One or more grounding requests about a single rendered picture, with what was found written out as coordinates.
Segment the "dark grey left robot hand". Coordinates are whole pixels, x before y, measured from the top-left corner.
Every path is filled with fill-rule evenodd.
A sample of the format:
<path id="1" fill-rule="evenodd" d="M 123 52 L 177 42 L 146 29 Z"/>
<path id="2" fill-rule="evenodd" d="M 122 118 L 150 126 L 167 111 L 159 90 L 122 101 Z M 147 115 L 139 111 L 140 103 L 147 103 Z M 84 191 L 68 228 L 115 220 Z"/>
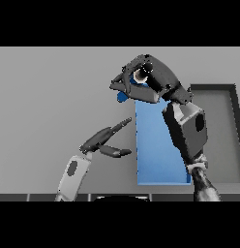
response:
<path id="1" fill-rule="evenodd" d="M 132 121 L 131 117 L 121 121 L 114 127 L 106 127 L 97 132 L 94 136 L 88 139 L 84 144 L 79 147 L 79 150 L 87 155 L 89 152 L 96 152 L 99 150 L 105 156 L 111 158 L 121 158 L 123 156 L 129 155 L 132 153 L 131 149 L 120 149 L 106 145 L 108 140 L 119 132 L 123 127 Z"/>

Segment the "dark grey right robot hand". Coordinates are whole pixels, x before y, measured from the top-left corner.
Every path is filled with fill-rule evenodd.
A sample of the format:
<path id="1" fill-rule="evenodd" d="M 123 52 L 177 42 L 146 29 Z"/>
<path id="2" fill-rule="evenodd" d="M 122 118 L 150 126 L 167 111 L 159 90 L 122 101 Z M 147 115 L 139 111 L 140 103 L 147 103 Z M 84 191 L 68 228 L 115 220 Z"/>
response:
<path id="1" fill-rule="evenodd" d="M 109 88 L 127 98 L 152 104 L 163 98 L 186 105 L 193 97 L 169 67 L 150 54 L 140 54 L 125 65 Z"/>

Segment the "blue bin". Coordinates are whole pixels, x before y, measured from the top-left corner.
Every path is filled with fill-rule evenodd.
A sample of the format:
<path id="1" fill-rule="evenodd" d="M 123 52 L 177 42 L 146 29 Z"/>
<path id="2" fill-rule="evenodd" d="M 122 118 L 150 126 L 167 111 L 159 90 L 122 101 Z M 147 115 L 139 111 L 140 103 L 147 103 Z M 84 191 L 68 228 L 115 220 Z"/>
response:
<path id="1" fill-rule="evenodd" d="M 162 110 L 166 102 L 135 101 L 135 148 L 137 184 L 190 185 L 180 151 L 173 145 Z"/>

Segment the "dark grey bin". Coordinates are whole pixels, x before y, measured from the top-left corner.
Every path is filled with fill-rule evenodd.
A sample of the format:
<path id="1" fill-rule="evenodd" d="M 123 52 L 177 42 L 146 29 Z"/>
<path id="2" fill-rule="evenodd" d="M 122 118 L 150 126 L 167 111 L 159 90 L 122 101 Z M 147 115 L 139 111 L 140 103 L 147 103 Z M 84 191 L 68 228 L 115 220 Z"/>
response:
<path id="1" fill-rule="evenodd" d="M 240 183 L 240 108 L 234 84 L 192 84 L 193 103 L 205 111 L 203 152 L 213 183 Z"/>

